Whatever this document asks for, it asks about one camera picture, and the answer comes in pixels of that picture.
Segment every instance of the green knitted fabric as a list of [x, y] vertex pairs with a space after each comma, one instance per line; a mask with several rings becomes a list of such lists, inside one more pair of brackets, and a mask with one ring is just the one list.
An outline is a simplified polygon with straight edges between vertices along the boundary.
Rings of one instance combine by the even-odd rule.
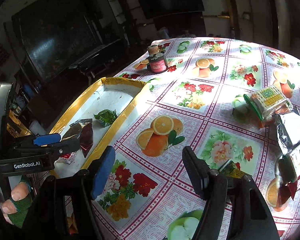
[[10, 198], [10, 200], [15, 205], [17, 212], [14, 214], [8, 214], [8, 217], [15, 226], [21, 228], [28, 213], [28, 208], [32, 203], [31, 195], [28, 194], [24, 199], [19, 201], [14, 201], [12, 198]]

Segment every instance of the table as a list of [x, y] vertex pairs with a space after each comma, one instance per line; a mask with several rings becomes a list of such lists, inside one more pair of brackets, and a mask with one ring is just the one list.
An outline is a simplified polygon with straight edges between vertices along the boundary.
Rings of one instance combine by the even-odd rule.
[[[178, 50], [185, 42], [187, 47]], [[266, 192], [281, 154], [276, 129], [259, 129], [242, 95], [275, 84], [300, 111], [300, 60], [291, 55], [223, 38], [153, 44], [165, 50], [168, 71], [135, 69], [146, 53], [116, 75], [148, 82], [151, 97], [146, 110], [112, 141], [116, 162], [105, 192], [93, 202], [106, 239], [162, 240], [169, 235], [171, 240], [169, 225], [175, 219], [204, 208], [182, 163], [188, 145], [211, 168], [232, 158], [253, 176], [269, 205]], [[155, 134], [171, 131], [171, 126], [176, 134]], [[227, 203], [219, 239], [226, 239], [231, 208]], [[300, 224], [300, 190], [283, 211], [269, 208], [281, 239], [287, 239]]]

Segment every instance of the fingernail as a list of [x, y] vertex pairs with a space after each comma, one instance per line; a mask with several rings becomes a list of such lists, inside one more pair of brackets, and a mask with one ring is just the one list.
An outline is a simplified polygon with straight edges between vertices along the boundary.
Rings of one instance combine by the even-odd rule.
[[6, 206], [2, 207], [2, 211], [6, 214], [8, 214], [10, 212], [9, 208], [7, 208]]
[[20, 194], [17, 192], [17, 193], [12, 193], [11, 192], [11, 197], [12, 197], [12, 199], [14, 200], [14, 201], [18, 201], [18, 200], [20, 200], [20, 198], [21, 198], [21, 196], [20, 196]]

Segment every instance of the green snack package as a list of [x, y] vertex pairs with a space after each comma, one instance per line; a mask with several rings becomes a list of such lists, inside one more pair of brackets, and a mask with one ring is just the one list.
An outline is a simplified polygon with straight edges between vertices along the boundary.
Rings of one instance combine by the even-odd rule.
[[118, 118], [116, 111], [109, 109], [102, 110], [98, 114], [94, 114], [93, 117], [101, 123], [103, 127], [113, 124], [114, 120]]

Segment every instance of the box with yellow tape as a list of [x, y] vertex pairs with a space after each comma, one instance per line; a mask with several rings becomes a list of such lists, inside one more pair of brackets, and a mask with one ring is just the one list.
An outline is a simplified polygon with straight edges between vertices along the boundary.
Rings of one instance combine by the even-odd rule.
[[115, 111], [118, 117], [106, 127], [93, 118], [93, 146], [87, 156], [84, 157], [79, 150], [70, 164], [56, 162], [51, 173], [65, 178], [74, 175], [79, 169], [86, 169], [144, 112], [149, 95], [149, 87], [143, 81], [111, 77], [101, 78], [93, 83], [69, 106], [50, 133], [63, 136], [70, 124], [79, 119], [93, 118], [105, 109]]

